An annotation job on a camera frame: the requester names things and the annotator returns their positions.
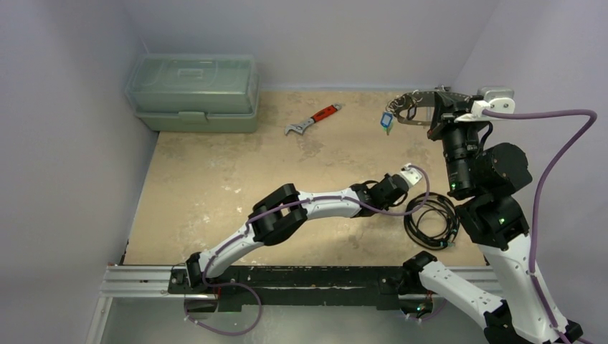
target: black cable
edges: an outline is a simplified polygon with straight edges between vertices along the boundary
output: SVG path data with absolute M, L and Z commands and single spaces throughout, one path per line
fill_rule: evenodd
M 479 153 L 483 152 L 483 146 L 485 145 L 486 140 L 490 137 L 490 134 L 494 131 L 494 125 L 492 122 L 488 122 L 488 131 L 483 134 L 481 140 L 479 141 Z
M 407 204 L 406 211 L 410 211 L 418 204 L 422 203 L 423 198 L 424 193 L 413 198 Z M 429 199 L 424 205 L 424 208 L 426 209 L 420 213 L 416 221 L 414 221 L 412 215 L 403 217 L 403 226 L 407 236 L 418 245 L 433 251 L 439 251 L 451 246 L 450 244 L 456 240 L 458 230 L 460 229 L 460 220 L 458 219 L 458 216 L 456 216 L 455 207 L 452 201 L 446 196 L 431 192 L 429 193 Z M 432 212 L 441 215 L 445 220 L 445 228 L 437 235 L 428 236 L 420 230 L 420 222 L 424 215 Z

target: wooden board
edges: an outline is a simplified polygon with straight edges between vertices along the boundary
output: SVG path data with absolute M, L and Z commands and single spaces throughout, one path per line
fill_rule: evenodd
M 382 179 L 405 163 L 423 167 L 431 190 L 445 194 L 447 176 L 440 142 L 426 129 L 395 124 L 387 136 L 379 125 L 396 92 L 263 92 L 256 133 L 161 133 L 130 236 L 126 264 L 175 264 L 212 248 L 234 233 L 253 204 L 284 183 L 301 191 L 337 191 Z M 285 136 L 320 109 L 343 103 L 304 135 Z M 409 197 L 424 191 L 419 183 Z M 442 220 L 423 221 L 428 233 Z M 319 219 L 305 223 L 286 242 L 263 247 L 238 264 L 395 265 L 421 247 L 403 218 Z M 456 246 L 437 256 L 446 265 L 483 265 L 483 256 L 461 230 Z

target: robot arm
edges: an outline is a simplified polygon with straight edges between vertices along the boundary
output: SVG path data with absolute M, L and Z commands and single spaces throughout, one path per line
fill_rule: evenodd
M 423 95 L 410 97 L 414 96 L 424 104 Z M 444 296 L 481 326 L 492 344 L 555 343 L 560 339 L 556 331 L 576 340 L 582 335 L 580 326 L 558 310 L 538 268 L 534 279 L 528 271 L 529 227 L 512 197 L 532 182 L 526 154 L 510 143 L 484 150 L 478 138 L 479 130 L 494 120 L 483 115 L 484 110 L 513 113 L 513 91 L 486 87 L 470 97 L 448 92 L 433 92 L 427 97 L 434 98 L 427 136 L 442 141 L 450 183 L 447 194 L 457 200 L 468 199 L 456 207 L 456 214 L 493 267 L 504 299 L 459 278 L 427 252 L 404 264 L 406 282 L 414 289 L 423 287 Z M 535 282 L 544 298 L 535 291 Z M 551 324 L 551 316 L 557 326 Z
M 386 174 L 373 186 L 363 183 L 341 191 L 310 193 L 285 184 L 255 204 L 249 220 L 233 235 L 213 249 L 190 256 L 186 261 L 190 286 L 199 284 L 203 274 L 206 278 L 218 277 L 257 248 L 284 242 L 308 220 L 368 217 L 376 213 L 369 207 L 387 210 L 421 180 L 422 174 L 407 164 L 399 174 Z

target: black mounting base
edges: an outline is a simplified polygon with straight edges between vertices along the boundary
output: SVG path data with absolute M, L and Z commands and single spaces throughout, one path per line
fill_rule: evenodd
M 374 306 L 399 310 L 402 267 L 229 267 L 212 283 L 241 282 L 255 290 L 264 305 Z M 211 294 L 202 284 L 191 288 L 186 270 L 171 272 L 169 294 Z M 223 287 L 218 311 L 238 312 L 256 300 L 241 287 Z

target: plastic storage box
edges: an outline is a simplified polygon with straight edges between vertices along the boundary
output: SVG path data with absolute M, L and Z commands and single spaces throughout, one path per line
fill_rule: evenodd
M 245 133 L 257 129 L 258 85 L 250 55 L 145 54 L 126 93 L 152 130 Z

